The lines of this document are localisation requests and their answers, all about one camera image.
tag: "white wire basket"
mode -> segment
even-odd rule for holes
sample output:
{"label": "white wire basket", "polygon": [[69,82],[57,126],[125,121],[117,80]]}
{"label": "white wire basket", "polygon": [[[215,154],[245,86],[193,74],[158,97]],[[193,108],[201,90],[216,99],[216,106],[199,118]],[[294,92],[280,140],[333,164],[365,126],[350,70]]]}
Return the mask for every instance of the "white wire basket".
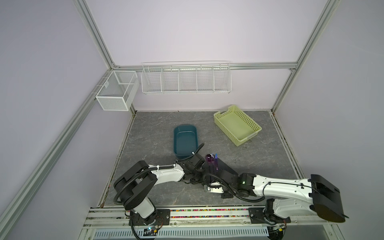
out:
{"label": "white wire basket", "polygon": [[96,94],[96,99],[103,110],[129,111],[139,85],[136,71],[113,70]]}
{"label": "white wire basket", "polygon": [[229,93],[232,77],[229,62],[199,64],[179,62],[172,65],[143,63],[142,91],[161,93]]}

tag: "robotic arm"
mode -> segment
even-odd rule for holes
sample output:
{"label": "robotic arm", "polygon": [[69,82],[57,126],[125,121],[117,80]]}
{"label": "robotic arm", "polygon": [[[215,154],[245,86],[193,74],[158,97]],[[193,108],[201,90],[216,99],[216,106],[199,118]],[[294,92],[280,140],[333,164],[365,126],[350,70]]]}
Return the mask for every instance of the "robotic arm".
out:
{"label": "robotic arm", "polygon": [[254,219],[259,220],[256,223],[290,222],[290,216],[299,215],[318,215],[327,221],[345,222],[339,189],[320,175],[300,180],[249,173],[238,175],[220,159],[215,159],[213,164],[198,153],[169,166],[137,162],[114,183],[117,192],[114,202],[138,213],[150,225],[157,217],[157,210],[147,194],[153,186],[171,181],[202,184],[207,191],[221,193],[222,198],[237,197],[252,203],[265,200],[265,196],[274,197],[267,199],[262,212],[254,213]]}

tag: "light green basket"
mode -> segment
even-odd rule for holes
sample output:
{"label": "light green basket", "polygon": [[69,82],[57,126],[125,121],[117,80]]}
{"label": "light green basket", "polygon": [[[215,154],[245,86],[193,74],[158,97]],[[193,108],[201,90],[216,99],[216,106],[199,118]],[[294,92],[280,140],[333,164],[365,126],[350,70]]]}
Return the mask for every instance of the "light green basket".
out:
{"label": "light green basket", "polygon": [[215,124],[238,147],[261,131],[261,127],[236,105],[214,114]]}

